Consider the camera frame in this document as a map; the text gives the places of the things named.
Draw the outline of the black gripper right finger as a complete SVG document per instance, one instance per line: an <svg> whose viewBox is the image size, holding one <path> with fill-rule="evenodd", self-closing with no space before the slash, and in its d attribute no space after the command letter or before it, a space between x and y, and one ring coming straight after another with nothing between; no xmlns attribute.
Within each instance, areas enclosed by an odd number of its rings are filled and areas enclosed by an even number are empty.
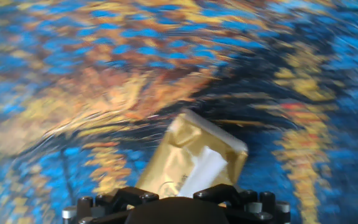
<svg viewBox="0 0 358 224"><path fill-rule="evenodd" d="M195 200L208 202L222 215L219 223L228 224L290 224L291 205L276 200L273 192L243 190L232 185L218 184L193 194Z"/></svg>

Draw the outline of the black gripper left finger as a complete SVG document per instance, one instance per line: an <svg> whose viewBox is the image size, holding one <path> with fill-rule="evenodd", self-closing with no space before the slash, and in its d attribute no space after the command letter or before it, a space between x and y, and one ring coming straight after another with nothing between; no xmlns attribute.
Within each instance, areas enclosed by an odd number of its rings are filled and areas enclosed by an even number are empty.
<svg viewBox="0 0 358 224"><path fill-rule="evenodd" d="M82 196L76 205L62 210L63 224L111 224L125 223L131 209L148 202L157 201L155 193L135 187L115 189L95 197Z"/></svg>

